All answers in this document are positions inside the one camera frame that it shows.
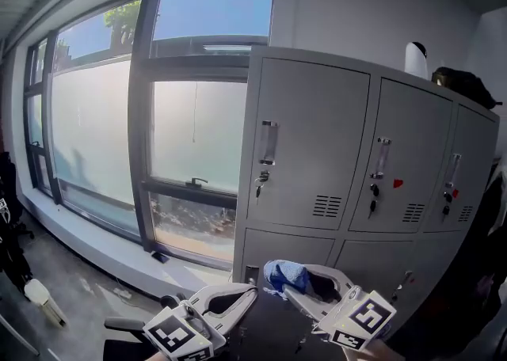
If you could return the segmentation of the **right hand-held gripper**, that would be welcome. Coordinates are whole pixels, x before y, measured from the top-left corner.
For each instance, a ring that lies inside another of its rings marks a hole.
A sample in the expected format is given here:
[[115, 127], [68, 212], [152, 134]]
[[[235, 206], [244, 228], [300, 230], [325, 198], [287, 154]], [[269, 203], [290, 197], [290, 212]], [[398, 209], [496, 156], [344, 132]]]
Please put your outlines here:
[[284, 286], [284, 295], [308, 317], [322, 318], [315, 334], [323, 335], [331, 344], [363, 351], [396, 315], [397, 310], [377, 291], [368, 293], [353, 286], [351, 279], [336, 268], [318, 264], [305, 267], [308, 294]]

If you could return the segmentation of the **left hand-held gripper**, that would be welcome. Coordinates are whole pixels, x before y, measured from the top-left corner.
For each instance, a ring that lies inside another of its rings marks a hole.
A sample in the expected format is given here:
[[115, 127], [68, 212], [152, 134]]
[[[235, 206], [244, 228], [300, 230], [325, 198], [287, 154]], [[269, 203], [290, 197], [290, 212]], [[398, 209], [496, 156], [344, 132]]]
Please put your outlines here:
[[249, 283], [209, 285], [177, 307], [165, 307], [143, 332], [169, 360], [207, 360], [226, 345], [225, 336], [248, 313], [257, 295], [257, 287]]

